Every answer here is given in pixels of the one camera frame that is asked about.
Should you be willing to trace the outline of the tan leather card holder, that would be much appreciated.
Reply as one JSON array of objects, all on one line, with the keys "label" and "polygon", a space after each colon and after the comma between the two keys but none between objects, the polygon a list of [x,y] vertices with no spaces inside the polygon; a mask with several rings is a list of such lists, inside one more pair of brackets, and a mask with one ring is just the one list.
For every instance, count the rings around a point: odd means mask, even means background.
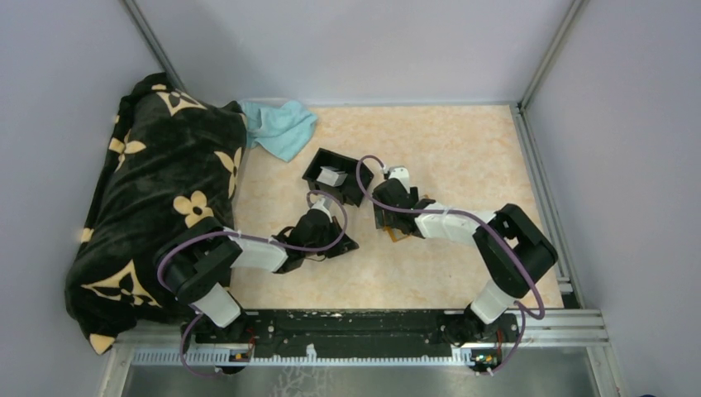
[{"label": "tan leather card holder", "polygon": [[389,235],[392,242],[400,242],[400,241],[405,240],[405,239],[412,236],[411,234],[407,234],[407,233],[405,233],[397,228],[393,228],[393,227],[385,226],[385,227],[383,227],[383,231]]}]

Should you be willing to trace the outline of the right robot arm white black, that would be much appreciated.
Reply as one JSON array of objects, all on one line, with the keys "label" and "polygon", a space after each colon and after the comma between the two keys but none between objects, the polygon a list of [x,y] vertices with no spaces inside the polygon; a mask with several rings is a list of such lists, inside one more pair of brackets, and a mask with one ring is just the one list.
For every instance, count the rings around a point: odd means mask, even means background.
[{"label": "right robot arm white black", "polygon": [[498,318],[532,290],[524,272],[536,283],[558,261],[556,249],[516,204],[507,203],[493,213],[460,215],[433,199],[420,198],[403,166],[384,172],[372,199],[377,228],[478,249],[491,280],[465,310],[466,332],[476,341],[488,340],[498,329]]}]

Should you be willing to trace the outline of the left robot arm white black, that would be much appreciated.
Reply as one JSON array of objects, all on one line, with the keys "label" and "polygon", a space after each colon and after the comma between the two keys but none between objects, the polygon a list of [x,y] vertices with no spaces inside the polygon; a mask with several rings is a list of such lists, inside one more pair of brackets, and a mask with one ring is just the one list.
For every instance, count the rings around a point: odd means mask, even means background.
[{"label": "left robot arm white black", "polygon": [[285,274],[310,256],[325,260],[358,249],[346,234],[348,217],[337,219],[331,214],[334,203],[331,196],[321,196],[296,225],[270,237],[246,235],[215,218],[204,218],[155,254],[156,278],[177,302],[207,318],[218,335],[238,342],[246,335],[248,321],[227,291],[232,270]]}]

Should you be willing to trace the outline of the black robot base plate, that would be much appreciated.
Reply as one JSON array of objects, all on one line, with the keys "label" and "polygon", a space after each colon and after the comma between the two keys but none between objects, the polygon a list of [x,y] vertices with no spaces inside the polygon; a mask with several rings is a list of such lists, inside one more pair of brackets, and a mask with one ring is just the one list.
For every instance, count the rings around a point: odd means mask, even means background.
[{"label": "black robot base plate", "polygon": [[503,344],[515,342],[519,330],[512,313],[484,326],[469,321],[463,310],[261,309],[244,313],[227,328],[203,318],[182,334],[186,347],[241,343],[255,358],[315,352],[322,359],[433,359],[448,358],[469,343],[500,352]]}]

